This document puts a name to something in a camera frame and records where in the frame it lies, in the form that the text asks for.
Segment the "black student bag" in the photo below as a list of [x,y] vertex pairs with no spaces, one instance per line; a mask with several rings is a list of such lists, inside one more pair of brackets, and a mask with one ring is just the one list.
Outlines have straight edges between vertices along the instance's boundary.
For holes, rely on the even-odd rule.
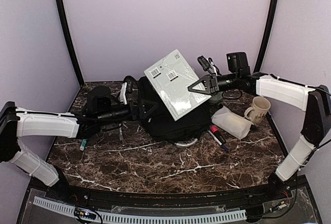
[[[158,102],[158,109],[147,119],[141,119],[140,100]],[[175,121],[147,77],[138,81],[140,120],[145,131],[158,141],[171,143],[198,139],[211,125],[210,105],[205,102]]]

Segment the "grey notebook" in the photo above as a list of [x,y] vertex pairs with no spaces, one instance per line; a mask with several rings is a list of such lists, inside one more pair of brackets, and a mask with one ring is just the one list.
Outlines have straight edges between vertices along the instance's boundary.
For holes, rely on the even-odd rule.
[[144,70],[144,74],[175,121],[211,98],[188,91],[199,78],[178,49]]

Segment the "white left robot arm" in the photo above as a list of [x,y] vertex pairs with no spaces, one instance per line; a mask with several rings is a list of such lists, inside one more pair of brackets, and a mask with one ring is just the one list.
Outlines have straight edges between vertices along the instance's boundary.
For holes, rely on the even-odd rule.
[[130,103],[115,109],[88,113],[53,113],[18,108],[13,101],[1,109],[1,162],[10,162],[40,180],[60,200],[69,201],[73,190],[62,170],[33,153],[22,141],[24,136],[52,136],[89,139],[103,126],[147,117],[141,104]]

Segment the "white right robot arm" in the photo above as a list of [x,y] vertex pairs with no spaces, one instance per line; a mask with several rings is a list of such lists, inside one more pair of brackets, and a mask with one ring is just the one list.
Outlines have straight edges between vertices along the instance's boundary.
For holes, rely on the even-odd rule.
[[275,200],[283,193],[287,181],[324,146],[322,141],[330,131],[330,92],[325,85],[304,85],[262,72],[241,76],[235,73],[205,75],[188,86],[188,91],[204,95],[227,89],[239,89],[247,94],[271,98],[305,113],[299,139],[268,177],[268,185],[264,188],[264,196]]

